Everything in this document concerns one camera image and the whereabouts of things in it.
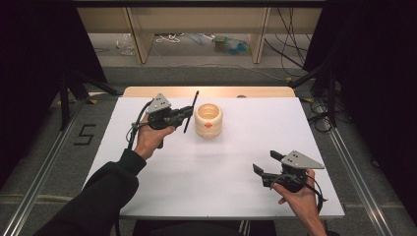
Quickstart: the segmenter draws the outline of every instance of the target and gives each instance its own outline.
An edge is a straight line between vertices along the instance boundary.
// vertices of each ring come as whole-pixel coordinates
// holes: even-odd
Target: white table
[[[171,98],[172,108],[191,105],[193,98]],[[148,97],[119,98],[92,164],[89,176],[107,161],[117,161],[127,147],[126,134]],[[213,140],[199,137],[194,119],[167,137],[139,174],[137,194],[122,208],[121,217],[141,219],[274,219],[295,217],[280,195],[263,187],[252,164],[279,173],[282,154],[298,150],[324,163],[298,98],[199,97],[224,112],[222,133]],[[316,170],[325,199],[322,218],[344,216],[328,172]]]

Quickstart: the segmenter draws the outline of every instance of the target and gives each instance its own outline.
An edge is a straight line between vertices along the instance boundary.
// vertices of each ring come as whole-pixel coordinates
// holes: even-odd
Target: ceramic cup
[[[213,103],[200,105],[194,112],[196,132],[205,139],[213,139],[221,133],[223,111]]]

